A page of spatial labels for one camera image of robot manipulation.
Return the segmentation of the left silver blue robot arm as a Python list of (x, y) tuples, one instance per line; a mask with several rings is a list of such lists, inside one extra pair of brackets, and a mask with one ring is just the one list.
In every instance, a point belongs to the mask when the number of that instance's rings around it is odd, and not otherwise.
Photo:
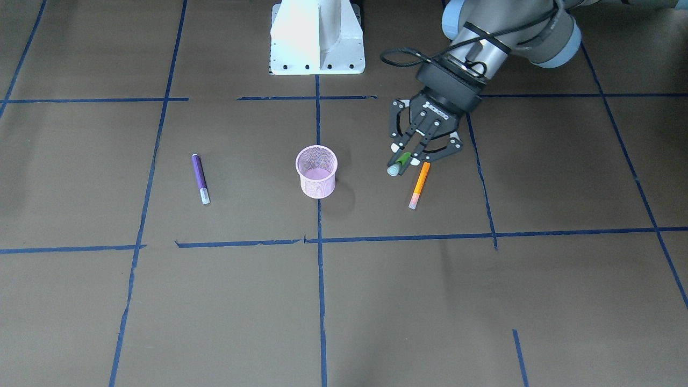
[(393, 155), (388, 170), (431, 163), (462, 150), (460, 120), (481, 103), (486, 84), (509, 56), (539, 68), (558, 68), (582, 45), (570, 10), (592, 1), (450, 1), (442, 15), (448, 47), (426, 54), (413, 47), (387, 49), (383, 63), (418, 67), (422, 89), (389, 105)]

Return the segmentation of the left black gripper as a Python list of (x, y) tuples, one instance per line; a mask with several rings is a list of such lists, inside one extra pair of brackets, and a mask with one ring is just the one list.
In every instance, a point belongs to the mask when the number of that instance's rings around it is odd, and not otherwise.
[(388, 167), (400, 159), (409, 138), (402, 130), (402, 113), (410, 108), (410, 126), (425, 135), (411, 151), (411, 165), (433, 163), (461, 152), (464, 143), (457, 132), (467, 113), (482, 101), (482, 83), (447, 59), (421, 64), (416, 79), (422, 90), (411, 99), (395, 99), (389, 105), (389, 137), (393, 156)]

